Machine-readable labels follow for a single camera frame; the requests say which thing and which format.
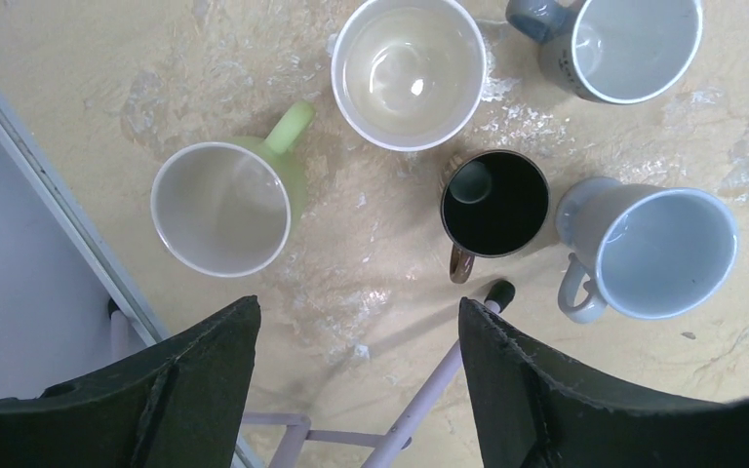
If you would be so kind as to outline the light grey mug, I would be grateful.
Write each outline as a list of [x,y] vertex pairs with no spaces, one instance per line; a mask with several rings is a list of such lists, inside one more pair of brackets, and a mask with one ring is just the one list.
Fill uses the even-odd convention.
[[571,251],[557,302],[578,324],[608,307],[640,320],[682,315],[723,285],[738,253],[730,209],[695,188],[589,177],[562,197],[555,225]]

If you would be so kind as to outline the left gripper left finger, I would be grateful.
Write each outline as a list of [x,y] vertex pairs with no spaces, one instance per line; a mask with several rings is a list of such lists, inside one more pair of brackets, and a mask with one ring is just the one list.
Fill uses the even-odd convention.
[[121,361],[0,399],[0,467],[227,467],[261,323],[255,296]]

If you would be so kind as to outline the green cup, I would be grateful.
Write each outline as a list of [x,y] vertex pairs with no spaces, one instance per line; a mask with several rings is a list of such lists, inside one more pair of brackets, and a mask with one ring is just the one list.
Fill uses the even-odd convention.
[[266,137],[195,143],[163,164],[150,212],[175,258],[206,275],[239,278],[281,253],[307,204],[294,148],[314,116],[311,103],[298,101]]

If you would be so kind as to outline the yellow cup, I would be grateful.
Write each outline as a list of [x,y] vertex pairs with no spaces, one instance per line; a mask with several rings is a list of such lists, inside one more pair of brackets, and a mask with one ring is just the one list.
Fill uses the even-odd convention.
[[347,123],[393,151],[438,146],[476,111],[488,75],[476,21],[456,1],[366,1],[335,39],[330,81]]

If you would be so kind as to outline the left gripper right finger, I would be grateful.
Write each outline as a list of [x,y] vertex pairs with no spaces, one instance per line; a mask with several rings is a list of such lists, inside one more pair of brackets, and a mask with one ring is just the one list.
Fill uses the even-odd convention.
[[708,402],[628,382],[466,297],[458,336],[487,467],[749,467],[749,398]]

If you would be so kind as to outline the brown mug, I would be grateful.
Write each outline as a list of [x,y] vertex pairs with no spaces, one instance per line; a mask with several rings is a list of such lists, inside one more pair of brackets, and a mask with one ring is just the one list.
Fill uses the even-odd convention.
[[550,190],[529,157],[508,149],[456,153],[440,179],[439,214],[453,243],[449,277],[469,279],[475,259],[514,254],[546,223]]

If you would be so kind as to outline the dark blue-grey mug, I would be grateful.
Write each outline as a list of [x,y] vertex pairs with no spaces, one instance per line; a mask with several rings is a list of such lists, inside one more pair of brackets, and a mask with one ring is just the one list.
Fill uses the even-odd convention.
[[507,21],[538,46],[542,75],[593,102],[629,105],[671,88],[692,63],[703,9],[691,0],[510,1]]

